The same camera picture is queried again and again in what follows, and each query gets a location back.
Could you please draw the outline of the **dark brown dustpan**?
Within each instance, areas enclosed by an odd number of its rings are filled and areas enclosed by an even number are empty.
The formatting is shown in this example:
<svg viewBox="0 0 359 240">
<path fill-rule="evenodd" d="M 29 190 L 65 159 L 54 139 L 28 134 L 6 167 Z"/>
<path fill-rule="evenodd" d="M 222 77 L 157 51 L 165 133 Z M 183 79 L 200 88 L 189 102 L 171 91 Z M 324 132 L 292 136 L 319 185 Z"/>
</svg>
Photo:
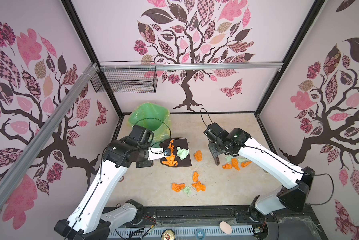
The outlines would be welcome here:
<svg viewBox="0 0 359 240">
<path fill-rule="evenodd" d="M 171 138 L 171 139 L 167 139 L 163 142 L 161 142 L 159 144 L 160 147 L 167 149 L 170 140 L 174 140 L 173 145 L 174 145 L 174 151 L 173 154 L 176 156 L 177 154 L 177 147 L 181 147 L 184 149 L 189 149 L 188 146 L 188 141 L 186 138 Z M 190 157 L 190 151 L 189 151 L 189 155 L 184 159 L 184 160 L 180 160 L 179 157 L 176 156 L 175 158 L 178 162 L 178 166 L 177 167 L 169 167 L 169 168 L 183 168 L 183 167 L 191 167 L 192 163 L 191 163 L 191 157 Z"/>
</svg>

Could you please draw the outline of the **dark brown hand brush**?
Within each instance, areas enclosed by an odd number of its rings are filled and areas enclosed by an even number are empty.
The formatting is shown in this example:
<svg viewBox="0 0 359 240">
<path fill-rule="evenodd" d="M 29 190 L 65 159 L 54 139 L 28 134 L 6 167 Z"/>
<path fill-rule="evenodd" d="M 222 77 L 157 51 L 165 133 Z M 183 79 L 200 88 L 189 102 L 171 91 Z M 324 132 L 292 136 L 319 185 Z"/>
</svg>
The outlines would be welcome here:
<svg viewBox="0 0 359 240">
<path fill-rule="evenodd" d="M 220 165 L 219 156 L 220 156 L 219 153 L 216 153 L 216 154 L 213 155 L 214 162 L 215 162 L 215 164 L 216 164 L 217 166 Z"/>
</svg>

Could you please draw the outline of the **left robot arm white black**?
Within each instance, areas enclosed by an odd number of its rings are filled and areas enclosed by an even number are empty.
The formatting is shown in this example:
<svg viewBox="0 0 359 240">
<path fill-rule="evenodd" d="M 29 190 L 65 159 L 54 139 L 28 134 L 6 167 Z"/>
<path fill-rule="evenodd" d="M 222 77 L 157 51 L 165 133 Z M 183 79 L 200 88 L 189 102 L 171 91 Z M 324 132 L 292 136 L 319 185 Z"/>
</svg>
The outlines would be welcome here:
<svg viewBox="0 0 359 240">
<path fill-rule="evenodd" d="M 103 210 L 130 165 L 148 160 L 153 136 L 152 131 L 135 125 L 128 136 L 108 144 L 85 196 L 67 219 L 56 223 L 54 231 L 66 240 L 106 240 L 123 224 L 139 223 L 143 205 L 134 200 L 108 213 Z"/>
</svg>

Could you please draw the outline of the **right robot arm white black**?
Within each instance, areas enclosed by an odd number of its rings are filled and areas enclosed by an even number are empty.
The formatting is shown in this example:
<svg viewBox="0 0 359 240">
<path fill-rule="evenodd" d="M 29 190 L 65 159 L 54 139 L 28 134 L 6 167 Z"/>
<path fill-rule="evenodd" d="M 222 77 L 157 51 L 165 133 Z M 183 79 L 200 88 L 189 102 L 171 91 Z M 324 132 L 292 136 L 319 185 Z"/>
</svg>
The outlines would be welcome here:
<svg viewBox="0 0 359 240">
<path fill-rule="evenodd" d="M 315 175 L 313 169 L 301 168 L 284 160 L 240 128 L 228 132 L 212 123 L 204 134 L 215 160 L 222 154 L 244 157 L 280 182 L 281 186 L 275 191 L 254 198 L 246 212 L 252 221 L 263 222 L 266 215 L 282 209 L 297 213 L 303 211 Z"/>
</svg>

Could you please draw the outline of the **orange scraps right front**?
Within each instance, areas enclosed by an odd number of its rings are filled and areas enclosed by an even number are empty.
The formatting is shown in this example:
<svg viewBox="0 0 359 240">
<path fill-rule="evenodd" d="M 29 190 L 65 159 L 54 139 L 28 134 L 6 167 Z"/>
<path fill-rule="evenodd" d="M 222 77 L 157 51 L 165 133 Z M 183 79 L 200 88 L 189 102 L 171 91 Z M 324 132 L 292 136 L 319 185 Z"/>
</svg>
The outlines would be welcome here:
<svg viewBox="0 0 359 240">
<path fill-rule="evenodd" d="M 243 168 L 246 168 L 248 165 L 251 164 L 251 161 L 246 159 L 237 159 L 233 158 L 229 160 L 225 165 L 222 166 L 223 169 L 236 169 L 237 171 L 240 171 Z"/>
</svg>

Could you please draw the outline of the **green scrap right front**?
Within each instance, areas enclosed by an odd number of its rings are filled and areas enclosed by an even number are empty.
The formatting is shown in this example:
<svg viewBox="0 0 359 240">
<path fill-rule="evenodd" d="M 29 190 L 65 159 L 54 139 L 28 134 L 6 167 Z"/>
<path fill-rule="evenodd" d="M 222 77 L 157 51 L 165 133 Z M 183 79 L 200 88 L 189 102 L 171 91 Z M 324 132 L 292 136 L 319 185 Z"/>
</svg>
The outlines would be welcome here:
<svg viewBox="0 0 359 240">
<path fill-rule="evenodd" d="M 244 158 L 244 157 L 233 157 L 231 155 L 227 155 L 224 157 L 225 160 L 226 160 L 226 163 L 230 163 L 232 159 L 236 159 L 238 161 L 238 163 L 245 163 L 245 162 L 248 162 L 248 159 L 247 158 Z"/>
</svg>

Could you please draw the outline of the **orange scrap back centre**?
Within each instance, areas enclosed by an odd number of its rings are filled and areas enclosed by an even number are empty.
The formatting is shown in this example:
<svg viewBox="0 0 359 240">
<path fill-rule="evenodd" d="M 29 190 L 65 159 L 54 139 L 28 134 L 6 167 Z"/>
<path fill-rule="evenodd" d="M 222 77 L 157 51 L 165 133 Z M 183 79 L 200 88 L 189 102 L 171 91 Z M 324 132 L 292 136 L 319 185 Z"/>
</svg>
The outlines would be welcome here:
<svg viewBox="0 0 359 240">
<path fill-rule="evenodd" d="M 196 151 L 194 153 L 194 158 L 197 162 L 202 161 L 202 152 L 200 150 Z"/>
</svg>

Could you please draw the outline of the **orange paper scrap near bin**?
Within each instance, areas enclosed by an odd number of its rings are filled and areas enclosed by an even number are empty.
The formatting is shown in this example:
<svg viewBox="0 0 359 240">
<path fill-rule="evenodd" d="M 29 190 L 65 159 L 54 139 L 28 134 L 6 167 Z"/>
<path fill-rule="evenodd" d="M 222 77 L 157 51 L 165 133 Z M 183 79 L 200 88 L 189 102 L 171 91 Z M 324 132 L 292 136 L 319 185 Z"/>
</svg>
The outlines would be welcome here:
<svg viewBox="0 0 359 240">
<path fill-rule="evenodd" d="M 174 145 L 173 145 L 174 140 L 170 140 L 169 145 L 168 145 L 168 156 L 164 157 L 164 160 L 161 161 L 161 163 L 163 165 L 166 165 L 168 167 L 177 167 L 178 166 L 178 162 L 175 159 L 176 156 L 173 154 L 174 151 Z"/>
</svg>

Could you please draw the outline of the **small green scrap centre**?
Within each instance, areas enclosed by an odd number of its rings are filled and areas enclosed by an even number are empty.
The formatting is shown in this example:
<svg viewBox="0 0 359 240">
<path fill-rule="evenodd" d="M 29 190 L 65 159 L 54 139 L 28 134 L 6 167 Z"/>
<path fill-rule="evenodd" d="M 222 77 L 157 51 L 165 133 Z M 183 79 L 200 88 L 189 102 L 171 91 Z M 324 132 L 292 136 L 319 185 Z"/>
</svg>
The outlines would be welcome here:
<svg viewBox="0 0 359 240">
<path fill-rule="evenodd" d="M 189 155 L 189 149 L 184 149 L 181 147 L 177 147 L 177 154 L 176 156 L 182 161 Z"/>
</svg>

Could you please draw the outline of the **large orange paper scrap front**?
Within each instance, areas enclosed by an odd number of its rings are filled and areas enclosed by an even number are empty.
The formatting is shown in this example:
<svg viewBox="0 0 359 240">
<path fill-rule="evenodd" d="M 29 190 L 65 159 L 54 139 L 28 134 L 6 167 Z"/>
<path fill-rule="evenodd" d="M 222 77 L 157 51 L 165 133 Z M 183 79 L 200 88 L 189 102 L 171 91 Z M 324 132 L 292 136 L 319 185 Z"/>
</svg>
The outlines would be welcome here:
<svg viewBox="0 0 359 240">
<path fill-rule="evenodd" d="M 176 183 L 172 183 L 171 185 L 171 189 L 177 193 L 179 192 L 183 192 L 185 193 L 188 197 L 190 196 L 191 193 L 191 188 L 189 186 L 186 186 L 185 184 L 176 184 Z"/>
</svg>

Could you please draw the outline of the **green bin with liner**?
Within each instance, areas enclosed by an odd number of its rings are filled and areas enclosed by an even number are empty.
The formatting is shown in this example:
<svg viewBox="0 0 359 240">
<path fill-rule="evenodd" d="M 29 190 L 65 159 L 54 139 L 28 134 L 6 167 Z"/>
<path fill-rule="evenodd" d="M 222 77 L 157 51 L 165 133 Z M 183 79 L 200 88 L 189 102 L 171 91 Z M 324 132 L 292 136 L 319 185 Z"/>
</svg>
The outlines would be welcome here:
<svg viewBox="0 0 359 240">
<path fill-rule="evenodd" d="M 160 105 L 144 103 L 139 105 L 129 116 L 128 125 L 141 126 L 154 134 L 153 143 L 158 143 L 171 137 L 170 111 Z"/>
</svg>

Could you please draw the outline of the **orange scrap back right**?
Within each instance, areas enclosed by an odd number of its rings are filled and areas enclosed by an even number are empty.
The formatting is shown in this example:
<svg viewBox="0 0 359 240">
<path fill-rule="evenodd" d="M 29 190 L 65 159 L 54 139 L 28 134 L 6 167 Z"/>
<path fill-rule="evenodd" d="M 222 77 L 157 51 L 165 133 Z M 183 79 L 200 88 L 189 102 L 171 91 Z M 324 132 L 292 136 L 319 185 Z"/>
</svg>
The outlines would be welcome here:
<svg viewBox="0 0 359 240">
<path fill-rule="evenodd" d="M 194 172 L 192 175 L 192 180 L 193 180 L 192 187 L 195 188 L 197 192 L 199 191 L 205 192 L 206 186 L 199 181 L 198 177 L 199 177 L 199 173 Z"/>
</svg>

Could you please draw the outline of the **pink oval button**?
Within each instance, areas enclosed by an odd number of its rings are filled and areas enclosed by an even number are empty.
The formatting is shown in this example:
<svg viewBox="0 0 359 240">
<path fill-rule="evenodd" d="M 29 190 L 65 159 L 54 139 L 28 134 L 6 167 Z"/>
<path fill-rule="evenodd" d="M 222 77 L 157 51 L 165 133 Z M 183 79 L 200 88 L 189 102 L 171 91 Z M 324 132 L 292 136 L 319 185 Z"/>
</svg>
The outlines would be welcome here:
<svg viewBox="0 0 359 240">
<path fill-rule="evenodd" d="M 232 233 L 232 227 L 225 221 L 220 222 L 219 227 L 220 230 L 227 235 L 230 235 Z"/>
</svg>

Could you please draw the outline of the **aluminium rail back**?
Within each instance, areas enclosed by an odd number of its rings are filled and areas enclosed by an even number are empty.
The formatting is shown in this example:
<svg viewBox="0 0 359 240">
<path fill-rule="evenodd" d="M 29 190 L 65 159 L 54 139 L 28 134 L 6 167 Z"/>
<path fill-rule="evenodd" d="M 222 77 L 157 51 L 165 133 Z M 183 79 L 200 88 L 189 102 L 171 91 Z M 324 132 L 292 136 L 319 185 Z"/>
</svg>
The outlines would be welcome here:
<svg viewBox="0 0 359 240">
<path fill-rule="evenodd" d="M 177 70 L 217 70 L 217 69 L 281 69 L 282 62 L 247 62 L 247 63 L 214 63 L 214 64 L 164 64 L 157 65 L 103 65 L 101 70 L 145 70 L 145 71 L 177 71 Z"/>
</svg>

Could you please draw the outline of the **aluminium rail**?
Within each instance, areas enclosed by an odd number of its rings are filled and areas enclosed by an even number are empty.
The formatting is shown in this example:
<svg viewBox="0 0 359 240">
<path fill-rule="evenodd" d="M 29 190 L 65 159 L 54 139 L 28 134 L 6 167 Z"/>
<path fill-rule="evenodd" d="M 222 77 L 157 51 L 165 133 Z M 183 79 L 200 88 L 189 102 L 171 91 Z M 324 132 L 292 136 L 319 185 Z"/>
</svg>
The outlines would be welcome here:
<svg viewBox="0 0 359 240">
<path fill-rule="evenodd" d="M 157 65 L 103 65 L 101 70 L 145 70 L 145 71 L 177 71 L 177 70 L 217 70 L 217 69 L 281 69 L 282 62 L 247 62 L 247 63 L 214 63 L 214 64 L 164 64 Z"/>
<path fill-rule="evenodd" d="M 35 135 L 33 140 L 30 141 L 30 143 L 23 150 L 22 154 L 19 156 L 19 159 L 2 177 L 0 181 L 0 210 L 8 197 L 10 197 L 14 191 L 15 187 L 17 187 L 24 174 L 26 174 L 30 168 L 30 165 L 37 158 L 39 152 L 51 138 L 54 130 L 65 117 L 69 108 L 72 107 L 80 92 L 97 72 L 97 66 L 97 63 L 90 63 L 87 66 L 87 68 L 79 76 L 77 83 L 72 86 L 69 93 L 63 98 L 62 102 L 58 105 L 56 110 L 41 127 L 38 134 Z"/>
</svg>

